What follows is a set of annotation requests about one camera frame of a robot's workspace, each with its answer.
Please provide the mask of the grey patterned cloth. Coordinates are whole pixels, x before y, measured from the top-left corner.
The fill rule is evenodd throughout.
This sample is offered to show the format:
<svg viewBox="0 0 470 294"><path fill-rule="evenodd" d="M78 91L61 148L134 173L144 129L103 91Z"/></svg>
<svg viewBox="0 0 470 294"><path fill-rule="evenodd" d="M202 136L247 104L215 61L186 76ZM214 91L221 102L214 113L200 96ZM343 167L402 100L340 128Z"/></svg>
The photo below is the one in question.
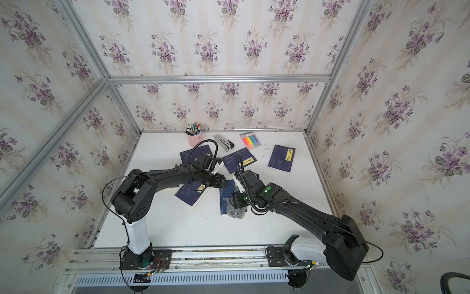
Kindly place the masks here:
<svg viewBox="0 0 470 294"><path fill-rule="evenodd" d="M229 201L226 204L226 214L230 218L242 219L246 213L246 208L235 208Z"/></svg>

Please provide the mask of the blue book yellow label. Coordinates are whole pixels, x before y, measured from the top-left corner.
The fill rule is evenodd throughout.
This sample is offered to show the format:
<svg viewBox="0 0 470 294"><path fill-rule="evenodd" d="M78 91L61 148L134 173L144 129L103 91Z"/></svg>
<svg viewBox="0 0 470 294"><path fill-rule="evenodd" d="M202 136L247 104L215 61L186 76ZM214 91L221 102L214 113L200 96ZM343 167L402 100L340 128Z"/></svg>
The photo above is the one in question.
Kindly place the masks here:
<svg viewBox="0 0 470 294"><path fill-rule="evenodd" d="M274 145L268 167L283 172L290 172L292 169L295 153L295 148Z"/></svg>

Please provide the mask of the blue book under left arm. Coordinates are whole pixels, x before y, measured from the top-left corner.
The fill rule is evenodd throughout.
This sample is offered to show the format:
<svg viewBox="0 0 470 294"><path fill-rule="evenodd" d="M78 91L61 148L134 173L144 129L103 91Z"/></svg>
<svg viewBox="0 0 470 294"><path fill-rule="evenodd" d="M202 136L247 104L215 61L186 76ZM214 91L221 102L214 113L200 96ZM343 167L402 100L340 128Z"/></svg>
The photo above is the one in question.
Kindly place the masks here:
<svg viewBox="0 0 470 294"><path fill-rule="evenodd" d="M175 196L191 208L194 208L209 190L209 186L199 181L194 181L183 185L175 193Z"/></svg>

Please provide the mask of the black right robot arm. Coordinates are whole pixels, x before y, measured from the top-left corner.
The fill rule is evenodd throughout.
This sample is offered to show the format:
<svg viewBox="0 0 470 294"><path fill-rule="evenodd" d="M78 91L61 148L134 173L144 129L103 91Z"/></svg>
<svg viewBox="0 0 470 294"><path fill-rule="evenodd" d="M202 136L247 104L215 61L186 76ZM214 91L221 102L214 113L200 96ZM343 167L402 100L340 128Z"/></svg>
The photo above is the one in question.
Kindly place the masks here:
<svg viewBox="0 0 470 294"><path fill-rule="evenodd" d="M239 190L231 195L230 203L235 208L251 206L257 215L273 212L292 220L326 246L326 262L335 273L349 281L355 278L369 247L352 218L323 213L277 184L264 184L250 170L237 171L234 180Z"/></svg>

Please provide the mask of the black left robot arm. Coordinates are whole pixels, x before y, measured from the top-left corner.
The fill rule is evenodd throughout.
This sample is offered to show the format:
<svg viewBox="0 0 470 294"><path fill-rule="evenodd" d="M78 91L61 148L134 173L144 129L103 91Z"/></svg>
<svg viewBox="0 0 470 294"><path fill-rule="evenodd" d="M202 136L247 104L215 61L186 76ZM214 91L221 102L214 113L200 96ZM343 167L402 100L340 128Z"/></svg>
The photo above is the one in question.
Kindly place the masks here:
<svg viewBox="0 0 470 294"><path fill-rule="evenodd" d="M128 250L139 257L152 248L146 215L157 192L192 182L199 182L206 187L224 187L226 179L218 173L223 166L224 162L220 158L201 153L194 161L176 165L172 169L132 170L111 197L115 213L124 218Z"/></svg>

